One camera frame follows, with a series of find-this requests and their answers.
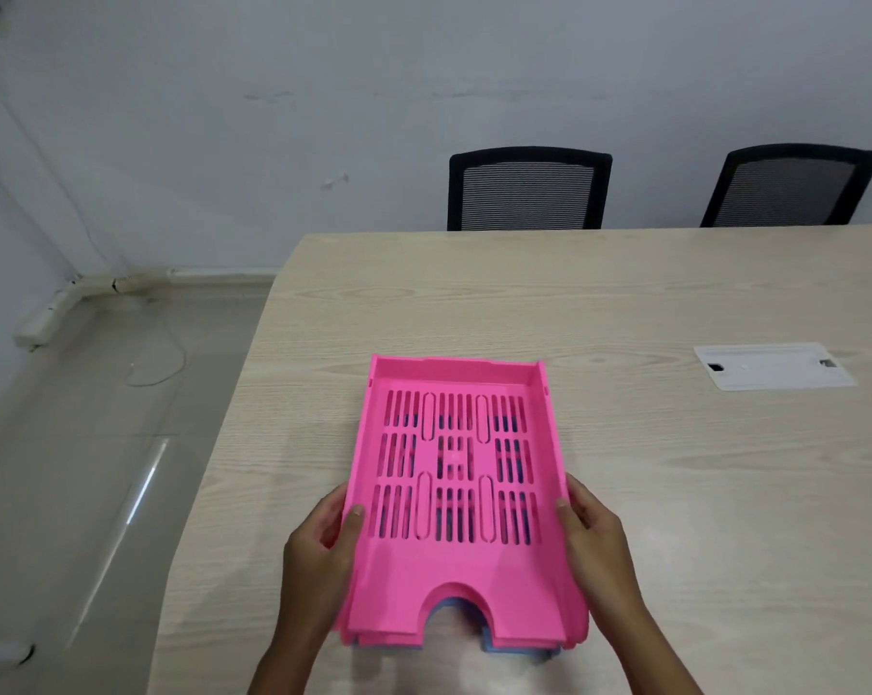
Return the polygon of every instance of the table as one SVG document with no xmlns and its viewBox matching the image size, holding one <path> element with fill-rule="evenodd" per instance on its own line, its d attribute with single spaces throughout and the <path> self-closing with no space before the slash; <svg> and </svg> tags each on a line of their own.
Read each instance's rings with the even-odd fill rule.
<svg viewBox="0 0 872 695">
<path fill-rule="evenodd" d="M 858 387 L 723 393 L 706 344 L 822 342 Z M 278 276 L 169 575 L 151 692 L 242 692 L 281 549 L 348 477 L 372 353 L 545 360 L 569 470 L 619 513 L 706 692 L 872 693 L 872 226 L 307 236 Z M 490 656 L 331 636 L 310 691 L 628 692 L 599 633 Z"/>
</svg>

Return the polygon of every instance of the person's right arm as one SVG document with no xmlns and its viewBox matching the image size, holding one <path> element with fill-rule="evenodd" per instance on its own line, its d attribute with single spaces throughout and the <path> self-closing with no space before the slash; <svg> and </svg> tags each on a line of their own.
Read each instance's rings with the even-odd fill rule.
<svg viewBox="0 0 872 695">
<path fill-rule="evenodd" d="M 567 489 L 557 512 L 568 564 L 633 695 L 703 695 L 645 606 L 619 518 L 570 474 Z"/>
</svg>

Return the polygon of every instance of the person's left arm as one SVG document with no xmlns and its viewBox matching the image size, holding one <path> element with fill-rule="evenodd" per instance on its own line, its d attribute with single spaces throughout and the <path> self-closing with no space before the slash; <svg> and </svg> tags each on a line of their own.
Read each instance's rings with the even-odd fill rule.
<svg viewBox="0 0 872 695">
<path fill-rule="evenodd" d="M 364 508 L 342 523 L 346 484 L 320 500 L 285 545 L 281 606 L 249 695 L 302 695 L 349 590 Z"/>
</svg>

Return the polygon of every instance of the chair backrest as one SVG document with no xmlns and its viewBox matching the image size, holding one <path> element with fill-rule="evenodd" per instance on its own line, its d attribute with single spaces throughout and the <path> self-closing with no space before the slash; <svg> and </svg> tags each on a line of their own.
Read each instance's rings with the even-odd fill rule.
<svg viewBox="0 0 872 695">
<path fill-rule="evenodd" d="M 449 231 L 600 229 L 613 156 L 509 146 L 449 161 Z"/>
<path fill-rule="evenodd" d="M 770 143 L 732 151 L 701 227 L 847 224 L 872 177 L 872 151 Z"/>
</svg>

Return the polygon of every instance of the person's left hand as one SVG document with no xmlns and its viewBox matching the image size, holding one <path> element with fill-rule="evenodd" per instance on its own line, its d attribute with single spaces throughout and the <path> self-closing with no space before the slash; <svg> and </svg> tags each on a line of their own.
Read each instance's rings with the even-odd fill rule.
<svg viewBox="0 0 872 695">
<path fill-rule="evenodd" d="M 322 643 L 336 621 L 364 523 L 362 505 L 352 507 L 342 523 L 346 485 L 320 500 L 285 545 L 276 640 Z"/>
</svg>

